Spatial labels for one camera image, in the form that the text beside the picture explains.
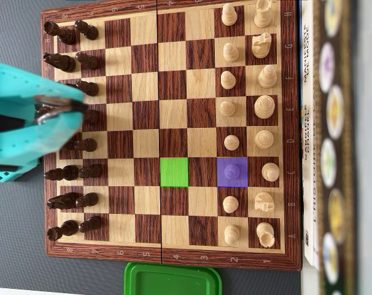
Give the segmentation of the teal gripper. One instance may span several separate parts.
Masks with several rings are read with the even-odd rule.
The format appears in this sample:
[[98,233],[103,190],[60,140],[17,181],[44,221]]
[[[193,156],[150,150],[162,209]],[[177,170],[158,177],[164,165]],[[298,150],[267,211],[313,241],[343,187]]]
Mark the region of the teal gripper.
[[[67,111],[53,109],[34,121],[36,101]],[[0,63],[0,166],[25,166],[59,150],[86,109],[80,90]]]

